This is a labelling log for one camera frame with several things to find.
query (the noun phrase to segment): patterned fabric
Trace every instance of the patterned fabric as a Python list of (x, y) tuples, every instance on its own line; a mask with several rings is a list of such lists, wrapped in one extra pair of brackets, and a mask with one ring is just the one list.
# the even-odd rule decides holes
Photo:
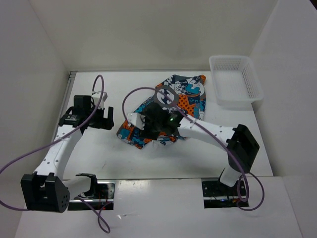
[[(185, 114), (189, 114), (199, 120), (204, 118), (204, 112), (206, 107), (206, 94), (204, 83), (206, 77), (204, 75), (195, 77), (183, 77), (179, 75), (173, 75), (164, 82), (156, 86), (159, 91), (166, 94), (173, 102), (183, 110)], [(170, 114), (177, 110), (175, 107), (169, 106), (173, 102), (168, 100), (162, 94), (155, 92), (155, 94), (149, 97), (144, 103), (142, 103), (135, 113), (140, 113), (146, 105), (151, 102), (158, 103), (163, 110), (166, 110)], [(139, 149), (142, 149), (147, 143), (152, 141), (147, 138), (139, 137), (140, 130), (135, 126), (129, 126), (127, 120), (122, 124), (117, 132), (117, 136), (124, 142), (134, 145)], [(163, 145), (172, 144), (177, 139), (185, 139), (181, 136), (166, 135), (161, 132), (157, 141)]]

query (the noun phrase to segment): cable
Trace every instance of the cable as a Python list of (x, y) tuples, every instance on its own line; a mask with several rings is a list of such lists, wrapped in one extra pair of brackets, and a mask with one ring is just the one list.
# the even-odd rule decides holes
[[(125, 98), (123, 99), (123, 102), (122, 102), (122, 112), (123, 112), (123, 116), (124, 116), (124, 118), (127, 120), (127, 116), (126, 116), (126, 113), (125, 113), (125, 111), (124, 111), (124, 104), (125, 104), (125, 102), (126, 102), (126, 100), (127, 100), (127, 98), (132, 94), (132, 93), (134, 93), (134, 92), (136, 92), (136, 91), (139, 91), (139, 90), (143, 90), (143, 89), (149, 89), (149, 90), (153, 90), (153, 91), (156, 91), (156, 92), (158, 92), (158, 93), (161, 93), (163, 96), (165, 96), (168, 100), (170, 100), (171, 102), (173, 102), (173, 100), (171, 100), (166, 94), (164, 94), (164, 93), (162, 93), (160, 90), (157, 90), (157, 89), (155, 89), (155, 88), (151, 88), (151, 87), (140, 87), (140, 88), (136, 88), (136, 89), (134, 89), (134, 90), (132, 90), (131, 92), (129, 92), (126, 96), (125, 96)], [(194, 123), (194, 124), (196, 124), (200, 129), (202, 129), (204, 132), (206, 132), (208, 135), (210, 135), (215, 141), (217, 141), (219, 144), (220, 144), (220, 146), (228, 153), (228, 155), (232, 158), (232, 160), (234, 161), (234, 163), (237, 165), (237, 167), (238, 167), (238, 169), (239, 169), (239, 171), (240, 171), (240, 173), (241, 173), (241, 177), (239, 178), (239, 181), (241, 181), (241, 179), (243, 178), (243, 180), (244, 180), (244, 183), (245, 183), (245, 187), (246, 187), (246, 198), (243, 198), (242, 196), (241, 196), (241, 193), (240, 193), (240, 189), (239, 189), (239, 186), (238, 186), (238, 188), (237, 188), (237, 193), (238, 193), (238, 197), (239, 197), (239, 199), (240, 199), (240, 201), (242, 201), (242, 202), (247, 202), (248, 200), (249, 200), (249, 195), (250, 195), (250, 193), (249, 193), (249, 183), (248, 183), (248, 181), (247, 181), (247, 177), (246, 177), (246, 174), (244, 173), (244, 171), (243, 171), (243, 169), (242, 169), (242, 167), (241, 167), (241, 165), (239, 164), (239, 162), (238, 162), (238, 160), (235, 158), (235, 156), (231, 153), (231, 151), (230, 150), (228, 150), (227, 149), (227, 147), (214, 135), (214, 134), (212, 134), (209, 130), (207, 130), (206, 128), (204, 128), (202, 125), (200, 125), (199, 123), (197, 123), (197, 121), (194, 121), (194, 120), (191, 120), (176, 104), (175, 105), (173, 105), (173, 106), (175, 106), (176, 108), (177, 108), (177, 110), (182, 114), (182, 116), (183, 117), (185, 117), (187, 120), (189, 120), (191, 123)], [(256, 178), (256, 180), (259, 182), (259, 184), (260, 184), (260, 186), (261, 186), (261, 188), (262, 188), (262, 194), (263, 194), (263, 197), (262, 197), (262, 200), (261, 200), (261, 202), (259, 203), (259, 205), (257, 205), (256, 207), (255, 207), (255, 209), (257, 209), (257, 208), (259, 208), (259, 206), (261, 206), (262, 205), (262, 203), (263, 203), (263, 201), (264, 201), (264, 188), (263, 188), (263, 185), (262, 185), (262, 183), (261, 183), (261, 181), (255, 176), (255, 175), (253, 175), (252, 173), (250, 173), (254, 178)], [(255, 210), (255, 209), (244, 209), (244, 208), (241, 208), (241, 207), (239, 207), (240, 209), (242, 209), (242, 210), (244, 210), (244, 211), (253, 211), (253, 210)]]
[[(71, 132), (69, 132), (69, 133), (67, 133), (66, 135), (62, 136), (60, 139), (55, 140), (55, 141), (51, 142), (50, 144), (47, 144), (47, 145), (44, 145), (44, 146), (39, 147), (39, 148), (37, 148), (37, 149), (34, 149), (34, 150), (32, 150), (32, 151), (30, 151), (30, 152), (28, 152), (28, 153), (25, 153), (25, 154), (23, 154), (23, 155), (21, 155), (21, 156), (15, 158), (14, 160), (10, 161), (9, 163), (7, 163), (6, 165), (4, 165), (4, 166), (0, 169), (0, 174), (1, 174), (6, 168), (8, 168), (10, 165), (12, 165), (13, 163), (15, 163), (15, 162), (17, 162), (17, 161), (19, 161), (19, 160), (21, 160), (21, 159), (23, 159), (23, 158), (25, 158), (25, 157), (27, 157), (27, 156), (29, 156), (29, 155), (32, 155), (32, 154), (34, 154), (34, 153), (36, 153), (36, 152), (38, 152), (38, 151), (40, 151), (40, 150), (43, 150), (43, 149), (45, 149), (45, 148), (48, 148), (48, 147), (50, 147), (50, 146), (52, 146), (52, 145), (55, 145), (55, 144), (59, 143), (59, 142), (62, 141), (63, 139), (69, 137), (72, 133), (78, 131), (78, 130), (79, 130), (81, 127), (83, 127), (87, 122), (89, 122), (89, 120), (90, 120), (90, 119), (94, 116), (94, 114), (96, 113), (96, 111), (97, 111), (97, 109), (98, 109), (98, 106), (99, 106), (99, 104), (101, 103), (101, 100), (102, 100), (102, 98), (103, 98), (105, 82), (104, 82), (104, 78), (102, 77), (102, 75), (99, 74), (99, 75), (96, 77), (96, 79), (95, 79), (95, 81), (94, 81), (94, 86), (95, 86), (96, 81), (98, 80), (99, 77), (100, 77), (100, 79), (101, 79), (101, 81), (102, 81), (102, 86), (101, 86), (101, 91), (102, 91), (102, 93), (101, 93), (101, 95), (100, 95), (100, 98), (99, 98), (99, 100), (98, 100), (98, 102), (97, 102), (96, 107), (94, 108), (94, 110), (91, 112), (91, 114), (87, 117), (87, 119), (86, 119), (83, 123), (81, 123), (78, 127), (76, 127), (75, 129), (73, 129)], [(16, 208), (16, 207), (12, 207), (12, 206), (10, 206), (10, 205), (7, 205), (7, 204), (5, 204), (4, 202), (2, 202), (1, 200), (0, 200), (0, 205), (6, 207), (6, 208), (8, 208), (8, 209), (14, 210), (14, 211), (22, 211), (22, 212), (28, 211), (28, 209), (25, 209), (25, 208)]]
[[(107, 203), (102, 206), (102, 208), (99, 210), (99, 213), (88, 203), (86, 202), (84, 199), (78, 197), (78, 199), (80, 201), (82, 201), (87, 207), (89, 207), (98, 217), (98, 225), (100, 227), (101, 230), (103, 230), (105, 233), (109, 234), (110, 233), (110, 227), (108, 225), (108, 223), (104, 220), (104, 218), (101, 216), (101, 211), (107, 206)], [(108, 228), (108, 231), (102, 227), (100, 220), (106, 225), (106, 227)]]

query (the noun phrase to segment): plastic bin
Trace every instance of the plastic bin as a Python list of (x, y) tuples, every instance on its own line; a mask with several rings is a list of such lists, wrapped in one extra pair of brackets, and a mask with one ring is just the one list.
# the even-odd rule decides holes
[(211, 56), (209, 64), (219, 105), (246, 107), (263, 99), (263, 90), (249, 57)]

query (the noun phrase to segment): white plastic basket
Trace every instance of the white plastic basket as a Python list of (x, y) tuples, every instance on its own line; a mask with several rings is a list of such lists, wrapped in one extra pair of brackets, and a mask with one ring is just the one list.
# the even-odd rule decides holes
[(245, 107), (263, 99), (263, 90), (249, 57), (211, 56), (209, 64), (219, 105)]

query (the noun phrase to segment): tabletop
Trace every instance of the tabletop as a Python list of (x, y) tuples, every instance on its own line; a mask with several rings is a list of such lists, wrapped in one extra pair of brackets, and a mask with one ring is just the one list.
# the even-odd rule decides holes
[[(128, 145), (116, 136), (124, 122), (121, 110), (123, 98), (137, 87), (155, 87), (173, 74), (181, 76), (205, 75), (206, 109), (204, 121), (222, 126), (246, 125), (260, 150), (251, 172), (257, 176), (273, 176), (252, 105), (231, 110), (216, 103), (209, 71), (203, 72), (80, 72), (76, 74), (67, 107), (73, 105), (74, 95), (91, 95), (93, 82), (98, 74), (105, 79), (108, 99), (105, 108), (114, 107), (112, 130), (88, 128), (77, 143), (64, 173), (71, 179), (77, 173), (93, 173), (99, 179), (171, 179), (218, 177), (228, 163), (227, 154), (220, 148), (188, 138), (172, 145), (147, 144), (142, 150)], [(101, 89), (100, 81), (96, 90)], [(125, 105), (126, 112), (134, 111), (153, 91), (144, 90), (132, 94)]]
[[(23, 212), (15, 238), (301, 238), (282, 178), (260, 178), (265, 188), (262, 206), (204, 209), (202, 183), (192, 179), (118, 180), (113, 210), (102, 216), (109, 235), (98, 227), (92, 211)], [(250, 207), (262, 191), (249, 178)]]

